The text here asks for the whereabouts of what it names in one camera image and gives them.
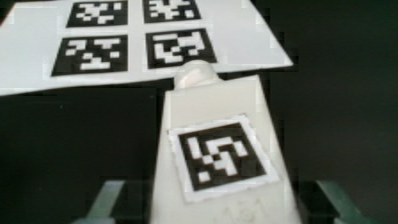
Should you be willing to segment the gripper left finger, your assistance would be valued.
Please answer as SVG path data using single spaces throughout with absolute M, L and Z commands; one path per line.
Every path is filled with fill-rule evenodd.
M 148 224 L 148 182 L 109 180 L 87 215 L 71 224 Z

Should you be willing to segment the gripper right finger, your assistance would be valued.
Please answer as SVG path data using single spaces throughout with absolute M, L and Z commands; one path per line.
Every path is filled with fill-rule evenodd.
M 306 224 L 373 224 L 334 181 L 301 183 L 301 203 Z

